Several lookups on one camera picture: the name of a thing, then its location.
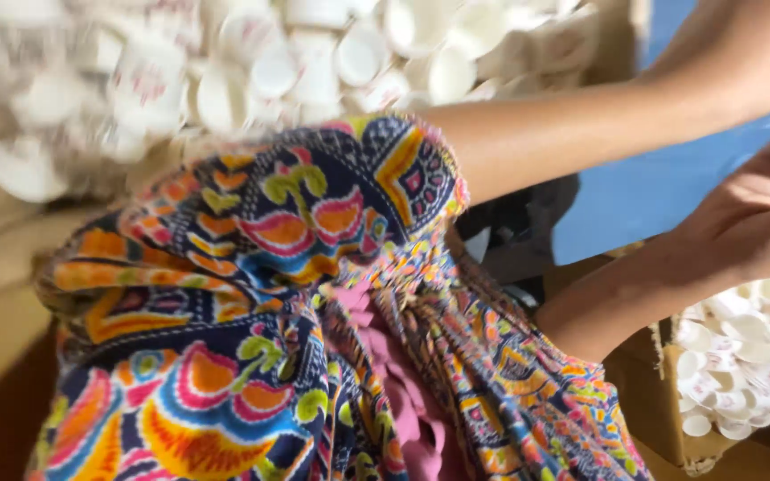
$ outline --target stacked paper cups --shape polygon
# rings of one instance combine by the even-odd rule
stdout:
[[[47,202],[72,192],[67,163],[138,163],[166,139],[572,89],[597,37],[578,0],[0,0],[21,127],[0,186]]]
[[[685,310],[675,342],[683,431],[744,439],[770,424],[770,279]]]

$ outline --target forearm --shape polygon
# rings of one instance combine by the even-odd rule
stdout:
[[[455,148],[473,204],[732,124],[696,95],[637,82],[447,105],[423,116]]]
[[[537,313],[536,323],[568,355],[601,362],[629,336],[741,283],[696,249],[658,238],[576,281]]]

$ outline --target colorful patterned fabric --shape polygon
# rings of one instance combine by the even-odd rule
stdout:
[[[474,479],[649,479],[601,366],[559,352],[448,230],[438,134],[399,115],[188,163],[38,281],[61,380],[31,480],[407,479],[330,286],[369,282]]]

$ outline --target person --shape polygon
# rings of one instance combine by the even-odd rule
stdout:
[[[349,117],[189,162],[38,272],[61,379],[27,478],[649,479],[600,363],[770,276],[770,146],[536,313],[449,226],[769,111],[770,2],[712,0],[631,82]]]

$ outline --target gathered fabric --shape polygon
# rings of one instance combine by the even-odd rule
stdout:
[[[38,276],[61,376],[28,479],[651,478],[602,366],[465,254],[436,129],[370,115],[223,149]]]

